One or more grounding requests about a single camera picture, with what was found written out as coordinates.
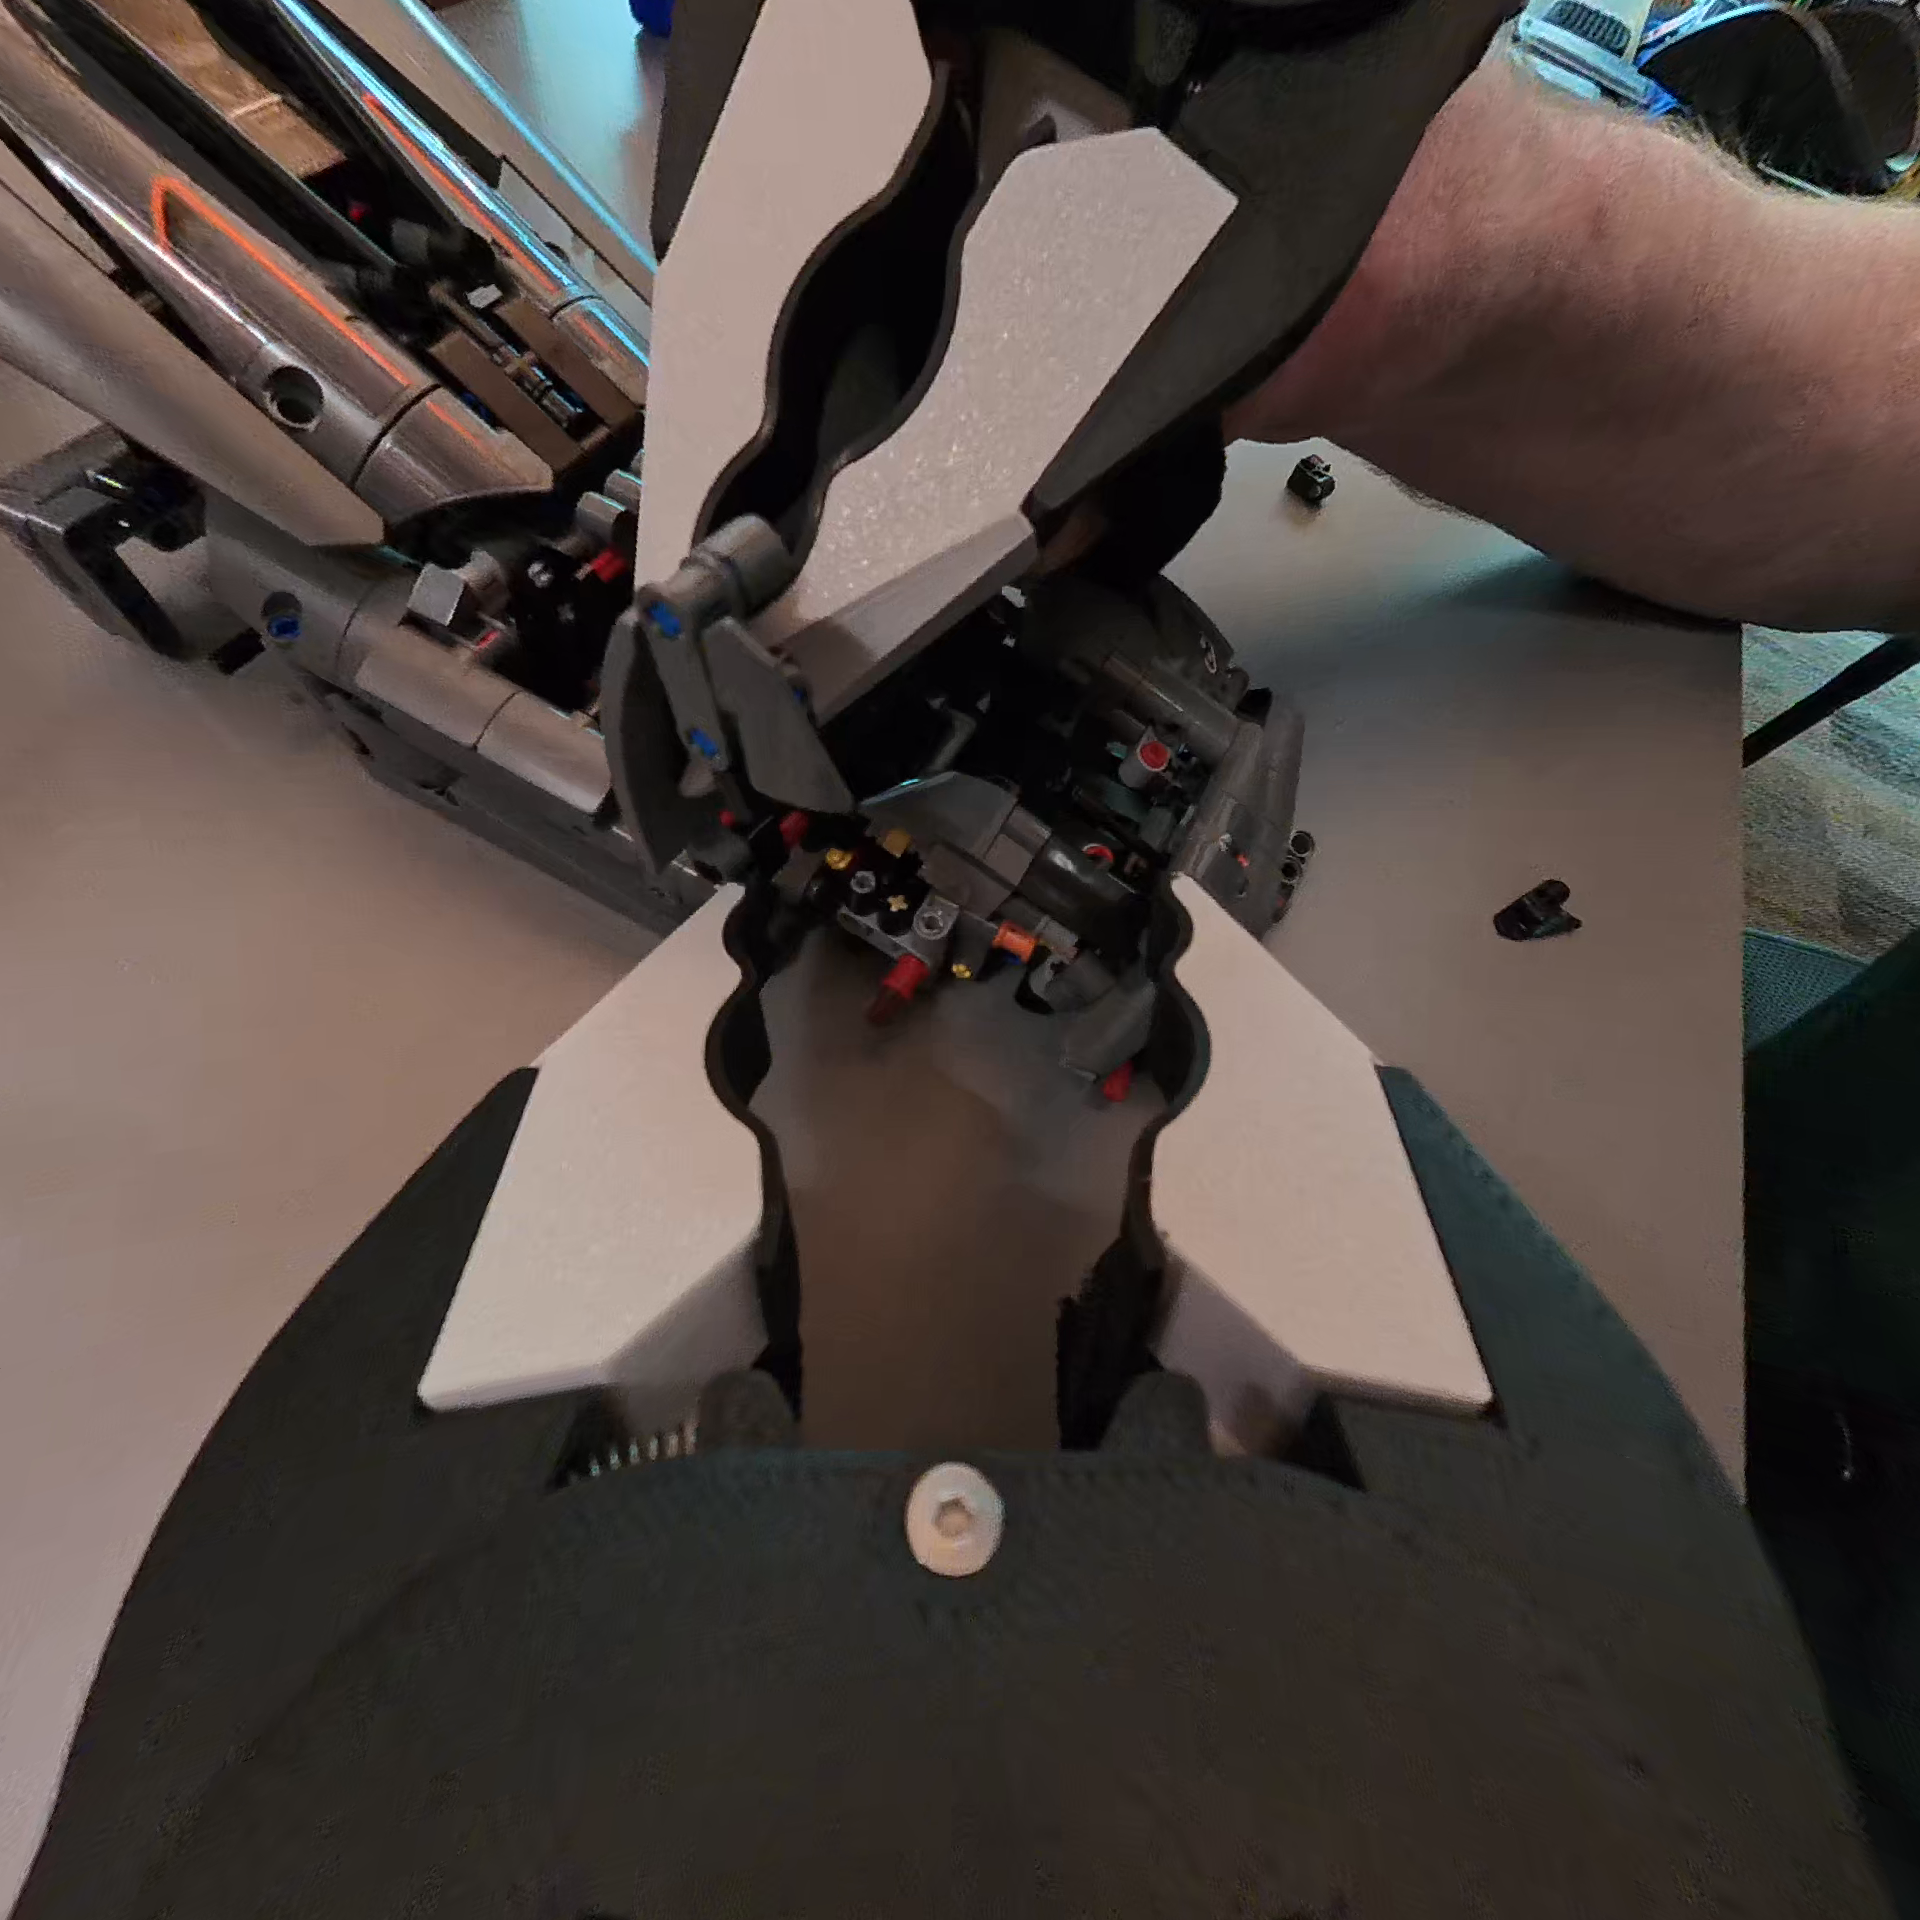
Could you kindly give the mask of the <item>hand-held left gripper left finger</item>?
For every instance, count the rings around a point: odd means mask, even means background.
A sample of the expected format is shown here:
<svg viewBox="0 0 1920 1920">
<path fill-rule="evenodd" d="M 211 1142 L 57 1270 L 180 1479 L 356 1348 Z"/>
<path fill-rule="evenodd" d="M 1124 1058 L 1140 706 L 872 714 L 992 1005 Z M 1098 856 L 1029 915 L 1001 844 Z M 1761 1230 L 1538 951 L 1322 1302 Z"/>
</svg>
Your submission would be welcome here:
<svg viewBox="0 0 1920 1920">
<path fill-rule="evenodd" d="M 603 1392 L 621 1429 L 694 1422 L 706 1379 L 743 1373 L 762 1327 L 755 1259 L 770 1177 L 713 1042 L 743 990 L 743 887 L 694 906 L 539 1058 L 499 1181 L 469 1237 L 427 1414 Z"/>
</svg>

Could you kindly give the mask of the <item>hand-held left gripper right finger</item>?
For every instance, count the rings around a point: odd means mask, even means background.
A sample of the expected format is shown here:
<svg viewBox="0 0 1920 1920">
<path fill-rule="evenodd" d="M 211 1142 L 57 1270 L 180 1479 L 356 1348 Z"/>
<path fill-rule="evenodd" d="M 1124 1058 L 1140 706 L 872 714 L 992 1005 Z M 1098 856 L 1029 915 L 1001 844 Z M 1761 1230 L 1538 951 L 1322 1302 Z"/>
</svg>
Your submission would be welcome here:
<svg viewBox="0 0 1920 1920">
<path fill-rule="evenodd" d="M 1488 1422 L 1492 1379 L 1388 1079 L 1201 879 L 1156 898 L 1152 1079 L 1115 1225 L 1115 1373 L 1201 1389 L 1212 1456 L 1285 1456 L 1322 1392 Z"/>
</svg>

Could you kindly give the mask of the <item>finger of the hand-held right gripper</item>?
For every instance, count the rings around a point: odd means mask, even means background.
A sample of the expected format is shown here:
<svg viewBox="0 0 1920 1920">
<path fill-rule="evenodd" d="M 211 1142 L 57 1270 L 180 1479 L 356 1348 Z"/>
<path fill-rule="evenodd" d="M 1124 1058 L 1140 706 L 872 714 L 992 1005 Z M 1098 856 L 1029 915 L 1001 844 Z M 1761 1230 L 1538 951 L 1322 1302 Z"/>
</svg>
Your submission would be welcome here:
<svg viewBox="0 0 1920 1920">
<path fill-rule="evenodd" d="M 846 460 L 755 643 L 823 719 L 1034 568 L 1034 481 L 1180 293 L 1231 186 L 1161 130 L 1029 146 L 957 240 L 927 393 Z"/>
<path fill-rule="evenodd" d="M 636 561 L 671 576 L 722 511 L 791 521 L 854 293 L 828 258 L 900 186 L 938 117 L 907 0 L 679 0 L 657 108 L 657 293 Z"/>
</svg>

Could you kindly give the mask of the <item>grey lego bumper subassembly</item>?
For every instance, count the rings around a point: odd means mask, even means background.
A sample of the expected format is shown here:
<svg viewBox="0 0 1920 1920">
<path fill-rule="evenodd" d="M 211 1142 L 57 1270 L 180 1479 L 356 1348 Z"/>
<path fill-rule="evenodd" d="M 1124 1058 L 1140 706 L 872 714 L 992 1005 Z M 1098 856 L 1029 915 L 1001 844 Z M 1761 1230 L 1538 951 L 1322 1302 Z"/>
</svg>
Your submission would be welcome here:
<svg viewBox="0 0 1920 1920">
<path fill-rule="evenodd" d="M 613 823 L 649 879 L 667 879 L 713 809 L 854 809 L 806 669 L 743 630 L 791 582 L 791 543 L 762 521 L 726 521 L 671 576 L 636 582 L 603 630 L 599 741 Z"/>
</svg>

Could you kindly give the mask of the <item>grey lego car model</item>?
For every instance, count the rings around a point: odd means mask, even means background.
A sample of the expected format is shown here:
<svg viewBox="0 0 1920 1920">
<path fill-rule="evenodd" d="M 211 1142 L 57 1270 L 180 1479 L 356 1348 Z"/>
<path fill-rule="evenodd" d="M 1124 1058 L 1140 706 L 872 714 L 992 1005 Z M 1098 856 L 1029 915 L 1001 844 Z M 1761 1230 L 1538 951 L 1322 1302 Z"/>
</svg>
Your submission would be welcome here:
<svg viewBox="0 0 1920 1920">
<path fill-rule="evenodd" d="M 636 576 L 649 250 L 482 64 L 374 0 L 11 0 L 0 360 L 86 432 L 0 477 L 0 537 L 118 643 L 195 649 L 123 549 L 195 561 L 385 790 L 679 926 L 806 867 L 927 974 L 1029 969 L 1064 1064 L 1152 1042 L 1152 906 L 1245 933 L 1305 887 L 1305 719 L 1161 576 L 1018 576 L 823 719 L 854 809 L 713 809 L 649 879 L 599 668 Z"/>
</svg>

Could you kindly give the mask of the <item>person's right forearm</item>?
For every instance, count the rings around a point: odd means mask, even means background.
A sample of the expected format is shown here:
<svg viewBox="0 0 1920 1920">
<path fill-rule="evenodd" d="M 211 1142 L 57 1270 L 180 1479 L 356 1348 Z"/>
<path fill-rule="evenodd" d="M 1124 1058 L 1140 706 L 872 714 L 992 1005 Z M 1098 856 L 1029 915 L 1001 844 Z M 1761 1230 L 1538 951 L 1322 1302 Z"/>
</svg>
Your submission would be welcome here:
<svg viewBox="0 0 1920 1920">
<path fill-rule="evenodd" d="M 1788 194 L 1492 49 L 1223 414 L 1716 625 L 1920 625 L 1920 214 Z"/>
</svg>

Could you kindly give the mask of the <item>grey mesh chair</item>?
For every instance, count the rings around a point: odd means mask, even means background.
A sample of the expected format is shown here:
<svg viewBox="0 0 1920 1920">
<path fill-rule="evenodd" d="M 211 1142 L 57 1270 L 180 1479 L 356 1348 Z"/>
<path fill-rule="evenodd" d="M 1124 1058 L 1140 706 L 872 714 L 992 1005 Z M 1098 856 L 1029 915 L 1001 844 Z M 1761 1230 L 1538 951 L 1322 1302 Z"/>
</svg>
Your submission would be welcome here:
<svg viewBox="0 0 1920 1920">
<path fill-rule="evenodd" d="M 1904 951 L 1854 962 L 1833 944 L 1800 944 L 1773 926 L 1736 933 L 1736 1058 L 1761 1042 L 1788 1049 L 1846 1049 L 1869 1023 L 1887 1023 L 1887 1005 L 1904 1005 Z"/>
</svg>

